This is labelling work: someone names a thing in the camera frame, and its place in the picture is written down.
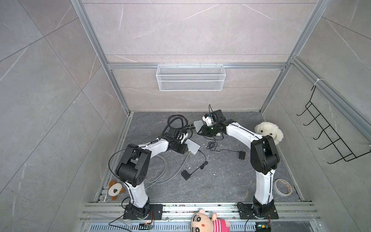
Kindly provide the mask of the white network switch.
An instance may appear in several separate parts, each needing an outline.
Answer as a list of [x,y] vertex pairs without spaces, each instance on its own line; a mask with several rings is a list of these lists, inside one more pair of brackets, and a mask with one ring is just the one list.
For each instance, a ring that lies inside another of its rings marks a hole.
[[193,142],[190,139],[187,139],[185,141],[185,144],[187,145],[188,151],[192,154],[196,154],[200,149],[200,145],[198,145],[197,143]]
[[196,133],[199,133],[199,131],[202,129],[202,127],[204,126],[204,121],[202,120],[198,120],[198,121],[194,121],[193,123],[194,127],[195,127],[195,132]]

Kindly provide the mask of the black power adapter with plug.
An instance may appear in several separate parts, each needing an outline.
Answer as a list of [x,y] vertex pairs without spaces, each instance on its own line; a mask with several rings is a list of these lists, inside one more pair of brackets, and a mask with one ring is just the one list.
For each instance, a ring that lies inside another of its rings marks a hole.
[[212,152],[229,152],[229,153],[235,153],[238,154],[238,159],[240,160],[245,160],[246,159],[246,152],[241,150],[241,151],[235,151],[231,149],[225,149],[225,148],[219,148],[219,143],[215,138],[210,138],[210,137],[204,137],[206,140],[208,140],[208,144],[206,145],[206,149]]

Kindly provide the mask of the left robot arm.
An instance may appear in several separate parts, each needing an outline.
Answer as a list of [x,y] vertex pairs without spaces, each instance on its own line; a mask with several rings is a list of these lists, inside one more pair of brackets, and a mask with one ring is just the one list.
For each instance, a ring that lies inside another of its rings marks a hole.
[[150,160],[168,150],[185,154],[188,151],[185,142],[191,130],[191,125],[183,115],[172,115],[158,138],[143,145],[129,144],[126,149],[115,153],[121,153],[121,159],[115,170],[110,165],[108,168],[128,190],[130,201],[124,216],[132,214],[138,219],[144,219],[150,214],[150,200],[145,189]]

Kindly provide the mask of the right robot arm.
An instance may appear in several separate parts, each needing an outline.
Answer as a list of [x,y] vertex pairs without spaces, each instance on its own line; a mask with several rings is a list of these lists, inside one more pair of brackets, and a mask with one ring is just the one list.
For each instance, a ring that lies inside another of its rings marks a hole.
[[274,139],[256,134],[233,120],[207,123],[195,121],[196,132],[205,137],[223,133],[236,138],[250,149],[250,163],[256,171],[256,191],[252,211],[258,218],[264,218],[275,210],[273,199],[273,177],[280,161]]

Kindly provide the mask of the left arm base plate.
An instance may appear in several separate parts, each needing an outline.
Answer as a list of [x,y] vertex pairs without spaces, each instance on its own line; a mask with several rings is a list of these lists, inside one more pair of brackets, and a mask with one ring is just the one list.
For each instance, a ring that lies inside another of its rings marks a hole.
[[125,207],[125,213],[123,219],[132,220],[161,220],[163,214],[163,205],[161,204],[149,204],[145,205],[144,208],[135,207],[132,204],[128,204]]

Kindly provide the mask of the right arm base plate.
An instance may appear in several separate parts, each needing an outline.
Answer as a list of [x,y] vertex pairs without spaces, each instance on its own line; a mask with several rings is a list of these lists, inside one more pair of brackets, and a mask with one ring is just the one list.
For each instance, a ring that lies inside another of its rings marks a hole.
[[279,219],[273,203],[267,205],[237,203],[240,219]]

